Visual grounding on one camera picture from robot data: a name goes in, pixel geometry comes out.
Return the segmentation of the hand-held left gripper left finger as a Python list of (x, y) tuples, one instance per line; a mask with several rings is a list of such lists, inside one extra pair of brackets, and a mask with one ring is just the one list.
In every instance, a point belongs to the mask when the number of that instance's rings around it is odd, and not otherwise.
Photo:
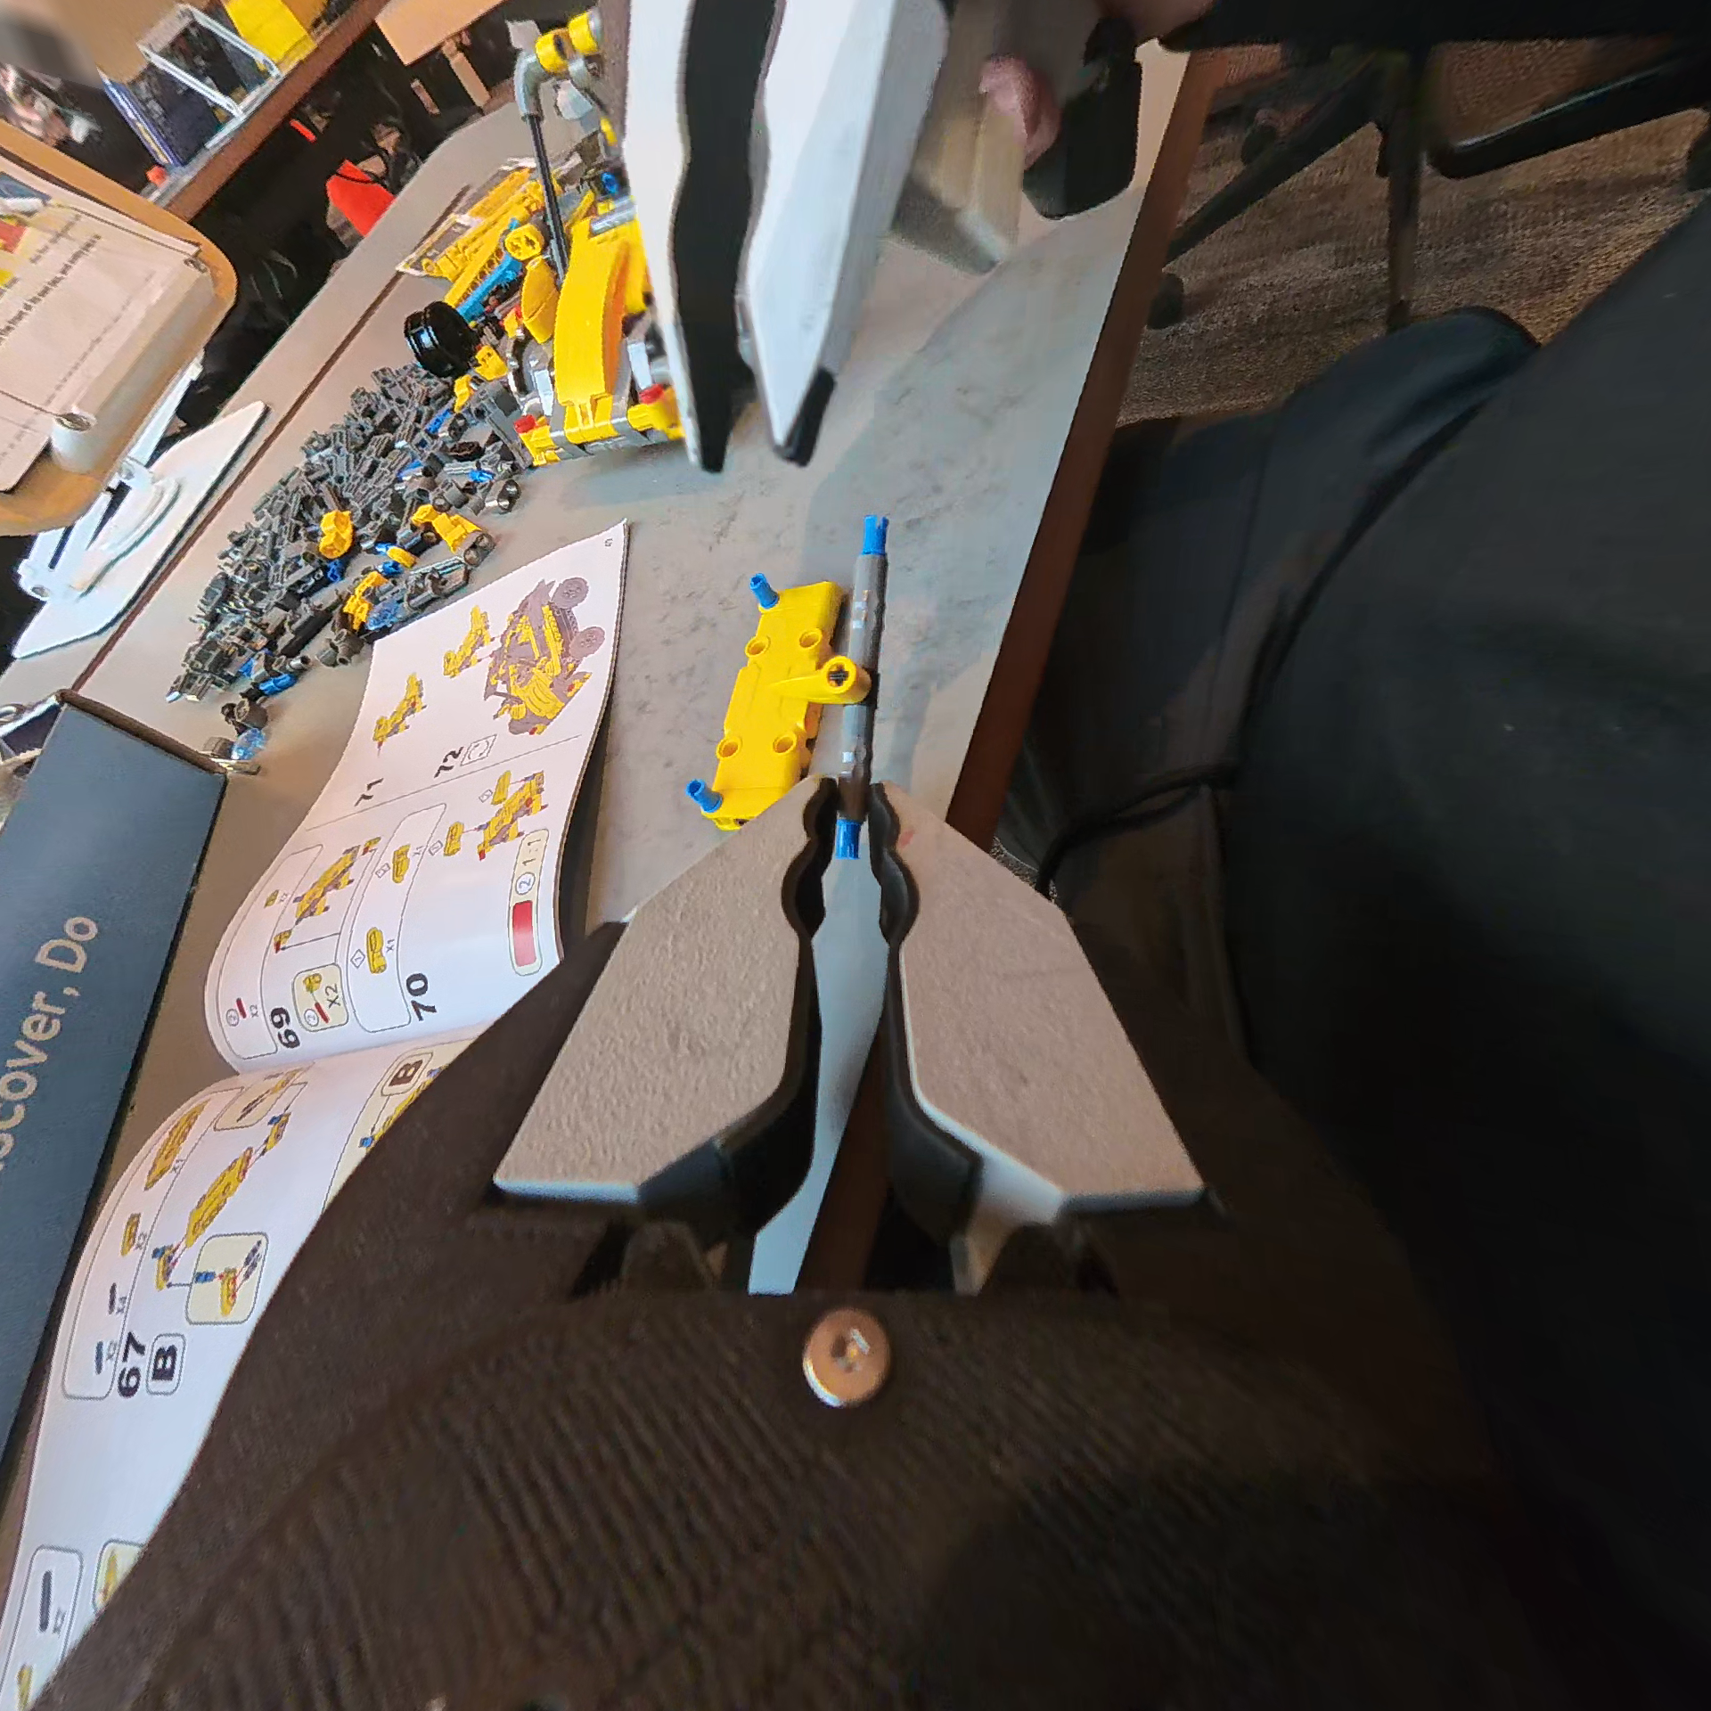
[(643, 903), (498, 1166), (498, 1189), (753, 1237), (814, 1159), (837, 789), (803, 782)]

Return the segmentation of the person's right hand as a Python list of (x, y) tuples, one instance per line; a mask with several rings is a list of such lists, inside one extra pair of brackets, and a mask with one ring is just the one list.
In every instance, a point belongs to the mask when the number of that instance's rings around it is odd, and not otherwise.
[(1014, 130), (1024, 170), (1058, 143), (1073, 82), (1075, 75), (1041, 69), (1022, 56), (993, 56), (982, 65), (980, 94)]

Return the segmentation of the yellow sticker sheet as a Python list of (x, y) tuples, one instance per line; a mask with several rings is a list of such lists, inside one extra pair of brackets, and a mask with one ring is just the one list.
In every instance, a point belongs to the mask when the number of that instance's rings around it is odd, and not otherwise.
[(481, 183), (467, 187), (397, 265), (397, 275), (439, 280), (456, 294), (460, 280), (479, 282), (509, 258), (505, 237), (517, 225), (538, 225), (545, 233), (540, 174), (523, 158), (504, 160)]

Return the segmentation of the black toy wheel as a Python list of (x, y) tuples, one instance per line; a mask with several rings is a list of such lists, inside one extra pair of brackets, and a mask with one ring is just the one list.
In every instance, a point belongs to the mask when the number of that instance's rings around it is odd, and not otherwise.
[(414, 362), (427, 376), (456, 381), (477, 366), (483, 338), (446, 301), (427, 303), (408, 315), (403, 332)]

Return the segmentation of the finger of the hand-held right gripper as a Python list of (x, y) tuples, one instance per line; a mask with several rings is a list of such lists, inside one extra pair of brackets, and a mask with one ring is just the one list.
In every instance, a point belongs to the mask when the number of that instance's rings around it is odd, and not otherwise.
[(749, 376), (738, 282), (772, 2), (633, 2), (624, 151), (690, 458), (719, 473)]
[(763, 57), (755, 204), (738, 271), (744, 355), (782, 460), (814, 458), (930, 99), (940, 2), (786, 2)]

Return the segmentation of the grey toy axle yellow connector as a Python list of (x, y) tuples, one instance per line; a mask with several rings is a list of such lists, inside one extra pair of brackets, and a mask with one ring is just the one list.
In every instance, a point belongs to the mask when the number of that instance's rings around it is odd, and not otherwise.
[(784, 700), (812, 707), (845, 707), (845, 738), (837, 772), (837, 822), (831, 854), (837, 862), (856, 862), (864, 852), (864, 827), (875, 783), (875, 728), (883, 684), (883, 627), (888, 589), (887, 515), (867, 515), (864, 551), (858, 557), (850, 591), (845, 656), (812, 673), (782, 681)]

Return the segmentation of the person's black pants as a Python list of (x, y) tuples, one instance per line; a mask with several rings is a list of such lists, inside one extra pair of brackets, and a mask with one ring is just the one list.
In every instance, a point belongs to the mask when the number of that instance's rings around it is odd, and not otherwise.
[(1431, 1305), (1572, 1704), (1708, 1708), (1708, 204), (1119, 431), (999, 837)]

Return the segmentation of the toy instruction booklet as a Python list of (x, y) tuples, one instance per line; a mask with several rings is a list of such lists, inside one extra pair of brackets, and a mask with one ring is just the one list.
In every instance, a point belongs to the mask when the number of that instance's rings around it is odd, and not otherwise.
[(631, 524), (382, 641), (345, 755), (233, 917), (231, 1077), (98, 1214), (56, 1334), (4, 1614), (33, 1708), (180, 1492), (256, 1323), (401, 1115), (563, 959), (559, 877), (606, 715)]

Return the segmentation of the black office chair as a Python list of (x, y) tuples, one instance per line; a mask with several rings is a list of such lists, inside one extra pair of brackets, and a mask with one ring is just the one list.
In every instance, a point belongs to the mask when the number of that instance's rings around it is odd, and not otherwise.
[(1250, 136), (1264, 136), (1264, 145), (1245, 141), (1241, 172), (1184, 218), (1167, 246), (1167, 261), (1180, 261), (1348, 139), (1372, 130), (1376, 178), (1386, 185), (1384, 328), (1388, 334), (1409, 328), (1428, 172), (1445, 181), (1481, 179), (1681, 113), (1708, 113), (1706, 17), (1691, 27), (1622, 29), (1605, 38), (1614, 42), (1612, 50), (1599, 52), (1609, 65), (1605, 73), (1584, 75), (1571, 92), (1527, 117), (1468, 134), (1451, 124), (1452, 88), (1443, 71), (1449, 48), (1441, 44), (1340, 46), (1327, 52), (1338, 75), (1277, 75), (1270, 94), (1289, 84), (1315, 88), (1315, 105), (1289, 130), (1250, 124)]

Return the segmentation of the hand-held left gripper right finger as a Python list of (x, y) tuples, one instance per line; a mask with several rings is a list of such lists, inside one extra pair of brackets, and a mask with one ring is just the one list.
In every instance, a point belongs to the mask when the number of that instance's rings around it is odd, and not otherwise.
[(1068, 919), (896, 783), (869, 799), (898, 1204), (982, 1290), (1020, 1229), (1207, 1182)]

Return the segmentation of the yellow toy brick panel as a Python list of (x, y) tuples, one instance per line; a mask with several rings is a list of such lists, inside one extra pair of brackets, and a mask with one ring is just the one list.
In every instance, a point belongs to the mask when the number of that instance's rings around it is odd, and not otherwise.
[(711, 782), (688, 799), (723, 831), (738, 831), (786, 799), (808, 772), (826, 709), (867, 698), (867, 671), (833, 650), (845, 589), (835, 581), (776, 589), (751, 578), (759, 616), (717, 743)]

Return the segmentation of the instruction sheet on stand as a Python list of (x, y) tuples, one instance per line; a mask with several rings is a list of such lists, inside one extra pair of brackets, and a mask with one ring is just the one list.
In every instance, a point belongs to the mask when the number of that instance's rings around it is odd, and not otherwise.
[(2, 532), (69, 526), (237, 301), (218, 246), (2, 126)]

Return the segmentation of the wooden background table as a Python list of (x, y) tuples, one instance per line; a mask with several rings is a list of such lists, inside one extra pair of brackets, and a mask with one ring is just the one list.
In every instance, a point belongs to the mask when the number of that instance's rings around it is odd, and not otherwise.
[(414, 63), (397, 54), (382, 27), (380, 2), (340, 4), (309, 54), (258, 92), (193, 164), (155, 185), (147, 198), (180, 219), (197, 223), (237, 187), (271, 170), (290, 206), (311, 187), (357, 158), (376, 126), (391, 126), (424, 160), (467, 117), (462, 107), (435, 107), (433, 90)]

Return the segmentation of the blue cardboard box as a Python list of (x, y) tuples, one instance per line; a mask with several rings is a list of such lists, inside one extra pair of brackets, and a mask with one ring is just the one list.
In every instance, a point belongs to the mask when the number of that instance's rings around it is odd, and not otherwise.
[(6, 1464), (223, 799), (212, 759), (65, 692), (4, 822)]

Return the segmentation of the pile of grey toy bricks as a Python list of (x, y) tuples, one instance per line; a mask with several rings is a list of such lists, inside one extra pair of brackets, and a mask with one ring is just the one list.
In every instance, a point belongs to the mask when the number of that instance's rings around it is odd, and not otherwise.
[(166, 700), (258, 705), (462, 593), (521, 498), (507, 383), (376, 370), (218, 557)]

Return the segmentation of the white board stand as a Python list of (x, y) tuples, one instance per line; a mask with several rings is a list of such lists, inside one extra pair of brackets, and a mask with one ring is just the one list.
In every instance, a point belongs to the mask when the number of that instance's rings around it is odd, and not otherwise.
[(254, 402), (157, 448), (147, 463), (130, 460), (77, 524), (39, 538), (20, 568), (39, 610), (12, 658), (31, 660), (113, 629), (172, 560), (267, 418), (269, 406)]

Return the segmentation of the printed instruction sheet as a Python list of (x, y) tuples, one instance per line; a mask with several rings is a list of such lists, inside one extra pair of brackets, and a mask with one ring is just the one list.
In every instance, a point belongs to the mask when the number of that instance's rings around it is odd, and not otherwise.
[(166, 359), (210, 303), (195, 242), (4, 157), (2, 488), (42, 458), (86, 473), (107, 418), (164, 385)]

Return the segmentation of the grey desk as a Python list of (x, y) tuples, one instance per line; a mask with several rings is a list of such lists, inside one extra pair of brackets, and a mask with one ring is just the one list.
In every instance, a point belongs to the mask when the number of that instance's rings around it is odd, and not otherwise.
[[(751, 631), (746, 576), (847, 581), (869, 513), (890, 519), (877, 772), (976, 844), (991, 839), (1226, 57), (1144, 48), (1149, 174), (1089, 216), (1050, 223), (1024, 210), (1022, 242), (993, 273), (968, 277), (888, 242), (812, 465), (778, 460), (751, 406), (721, 475), (654, 448), (525, 482), (473, 589), (631, 522), (605, 749), (566, 850), (574, 932), (631, 913), (717, 846), (685, 785), (713, 755)], [(397, 261), (523, 145), (504, 111), (429, 157), (248, 381), (239, 408), (265, 402), (263, 433), (147, 601), (105, 639), (12, 665), (4, 701), (75, 690), (195, 749), (222, 730), (212, 701), (168, 703), (166, 688), (227, 534), (376, 368), (403, 360), (403, 320), (431, 282), (397, 275)], [(248, 888), (345, 751), (363, 686), (364, 667), (311, 669), (275, 703), (262, 776), (229, 789), (98, 1199), (182, 1102), (225, 1079), (203, 982)], [(757, 1239), (757, 1290), (860, 1281), (879, 1216), (871, 1185), (866, 1212), (822, 1212), (827, 1185), (837, 1201), (860, 1170), (877, 1184), (885, 1159), (873, 1073), (864, 1081), (885, 974), (867, 865), (835, 863), (827, 900), (814, 1164)]]

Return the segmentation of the yellow toy vehicle model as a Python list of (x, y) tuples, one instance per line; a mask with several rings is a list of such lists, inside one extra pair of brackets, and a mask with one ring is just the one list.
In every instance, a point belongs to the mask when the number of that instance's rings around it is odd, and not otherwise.
[(519, 50), (513, 94), (545, 233), (517, 225), (500, 267), (443, 288), (483, 338), (462, 378), (511, 389), (525, 467), (685, 437), (612, 109), (610, 42), (605, 12), (587, 8)]

